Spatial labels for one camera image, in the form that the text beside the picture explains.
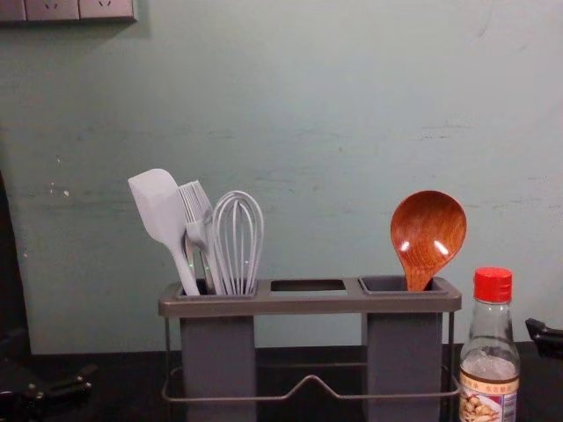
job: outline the painted wall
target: painted wall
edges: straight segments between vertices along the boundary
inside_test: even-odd
[[[563,326],[563,1],[141,0],[134,25],[0,30],[0,165],[35,353],[163,347],[172,259],[127,178],[153,167],[266,212],[260,275],[399,273],[392,210],[435,188],[469,233],[442,271],[515,272]],[[259,346],[357,344],[358,316],[262,319]]]

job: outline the red bottle cap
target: red bottle cap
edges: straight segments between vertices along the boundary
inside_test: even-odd
[[[512,272],[505,268],[484,267],[475,270],[475,299],[506,303],[512,300]]]

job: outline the black handle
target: black handle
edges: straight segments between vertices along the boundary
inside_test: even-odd
[[[563,360],[563,330],[554,330],[533,318],[526,320],[526,327],[540,356]]]

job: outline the kitchen utensil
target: kitchen utensil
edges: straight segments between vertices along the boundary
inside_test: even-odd
[[[178,185],[168,171],[152,169],[128,180],[149,235],[168,248],[186,295],[199,295],[193,270],[183,251],[184,211]]]
[[[467,221],[445,193],[421,191],[403,200],[391,218],[391,240],[409,291],[422,291],[461,249]]]
[[[187,241],[203,252],[201,260],[205,272],[208,293],[223,295],[219,281],[213,242],[213,206],[198,180],[179,187],[179,196],[186,217]]]
[[[213,213],[214,247],[229,295],[252,295],[264,239],[264,216],[248,193],[226,193]]]

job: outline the utensil holder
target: utensil holder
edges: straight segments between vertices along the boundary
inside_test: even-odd
[[[333,290],[344,294],[322,294]],[[317,293],[303,295],[310,291]],[[315,382],[339,400],[363,400],[367,422],[436,422],[440,399],[459,392],[453,377],[448,391],[440,391],[442,314],[449,314],[452,353],[459,309],[461,294],[441,278],[434,278],[424,292],[407,292],[399,276],[260,280],[254,296],[185,296],[177,283],[160,297],[158,311],[165,318],[168,376],[179,370],[170,369],[169,318],[180,320],[186,396],[170,397],[168,378],[162,396],[169,404],[187,404],[189,422],[255,422],[256,403],[286,401],[305,383]],[[338,313],[366,316],[363,393],[341,395],[318,376],[307,375],[283,396],[257,395],[253,317]]]

